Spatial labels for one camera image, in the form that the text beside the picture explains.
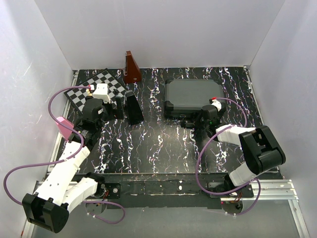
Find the black poker chip case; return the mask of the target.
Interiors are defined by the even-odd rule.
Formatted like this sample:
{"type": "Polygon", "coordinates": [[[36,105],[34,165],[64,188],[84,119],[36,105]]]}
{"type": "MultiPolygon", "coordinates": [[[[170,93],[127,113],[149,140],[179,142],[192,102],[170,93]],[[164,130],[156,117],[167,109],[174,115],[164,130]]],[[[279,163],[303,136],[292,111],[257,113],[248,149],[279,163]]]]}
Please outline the black poker chip case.
{"type": "Polygon", "coordinates": [[[201,108],[210,104],[213,97],[225,103],[223,96],[222,86],[213,80],[168,79],[164,88],[164,117],[179,120],[182,127],[194,128],[201,108]]]}

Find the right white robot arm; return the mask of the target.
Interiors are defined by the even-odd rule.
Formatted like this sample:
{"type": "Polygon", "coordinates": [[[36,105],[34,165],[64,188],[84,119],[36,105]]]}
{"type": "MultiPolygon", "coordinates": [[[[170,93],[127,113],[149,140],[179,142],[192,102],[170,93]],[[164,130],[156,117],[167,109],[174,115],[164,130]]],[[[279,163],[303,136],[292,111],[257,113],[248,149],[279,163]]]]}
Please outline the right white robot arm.
{"type": "Polygon", "coordinates": [[[214,100],[212,104],[201,107],[193,122],[194,128],[204,129],[210,137],[209,142],[216,140],[240,146],[244,163],[228,173],[223,184],[218,185],[214,191],[207,190],[198,178],[199,164],[208,146],[206,144],[197,159],[195,178],[199,188],[208,194],[235,197],[257,176],[283,165],[286,156],[268,126],[240,127],[222,124],[221,117],[224,112],[225,103],[214,100]]]}

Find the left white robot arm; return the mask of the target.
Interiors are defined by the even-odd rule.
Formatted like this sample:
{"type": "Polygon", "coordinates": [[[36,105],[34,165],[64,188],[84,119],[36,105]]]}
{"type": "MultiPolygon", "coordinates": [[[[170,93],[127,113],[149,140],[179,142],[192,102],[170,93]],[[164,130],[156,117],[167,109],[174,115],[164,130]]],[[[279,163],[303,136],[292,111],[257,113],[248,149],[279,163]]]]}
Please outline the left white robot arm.
{"type": "Polygon", "coordinates": [[[92,196],[105,200],[118,197],[120,185],[106,183],[103,176],[92,172],[85,174],[77,184],[69,184],[80,165],[99,141],[106,121],[114,119],[111,103],[92,96],[86,98],[82,115],[74,125],[60,163],[56,164],[45,181],[32,194],[22,199],[28,222],[53,233],[59,233],[67,223],[70,213],[86,198],[92,196]]]}

